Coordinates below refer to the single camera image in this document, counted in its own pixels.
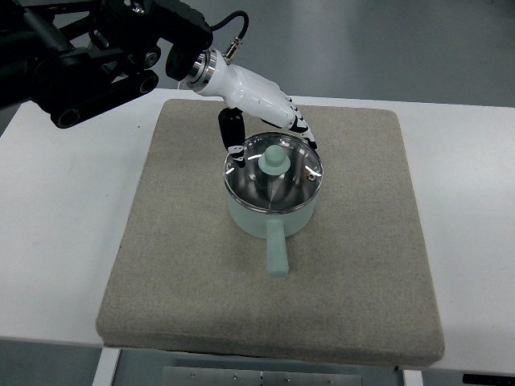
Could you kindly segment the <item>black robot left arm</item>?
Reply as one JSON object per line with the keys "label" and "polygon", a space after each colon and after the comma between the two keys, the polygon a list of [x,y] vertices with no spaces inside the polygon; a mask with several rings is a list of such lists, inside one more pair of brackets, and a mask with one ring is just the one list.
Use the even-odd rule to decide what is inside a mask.
{"label": "black robot left arm", "polygon": [[87,121],[157,87],[161,39],[182,80],[212,29],[181,1],[3,1],[1,106],[33,101],[61,129]]}

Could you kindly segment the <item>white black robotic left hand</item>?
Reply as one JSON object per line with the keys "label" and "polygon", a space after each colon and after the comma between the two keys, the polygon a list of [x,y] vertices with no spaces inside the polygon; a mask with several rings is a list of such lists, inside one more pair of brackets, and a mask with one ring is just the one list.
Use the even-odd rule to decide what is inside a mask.
{"label": "white black robotic left hand", "polygon": [[313,150],[317,148],[307,121],[276,83],[230,64],[218,50],[202,52],[183,82],[195,93],[220,97],[227,105],[218,116],[220,135],[225,149],[240,168],[245,166],[243,113],[275,128],[297,133]]}

